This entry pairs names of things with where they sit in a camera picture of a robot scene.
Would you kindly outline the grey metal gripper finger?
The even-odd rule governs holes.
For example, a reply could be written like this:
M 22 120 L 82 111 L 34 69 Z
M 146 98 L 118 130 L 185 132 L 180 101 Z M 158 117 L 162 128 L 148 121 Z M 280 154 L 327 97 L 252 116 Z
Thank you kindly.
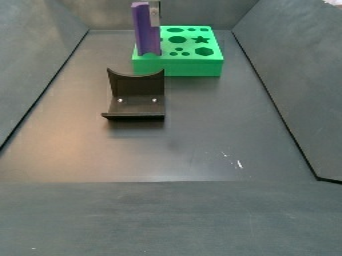
M 153 27 L 161 26 L 161 1 L 150 0 L 149 1 L 149 10 L 150 10 L 150 22 Z

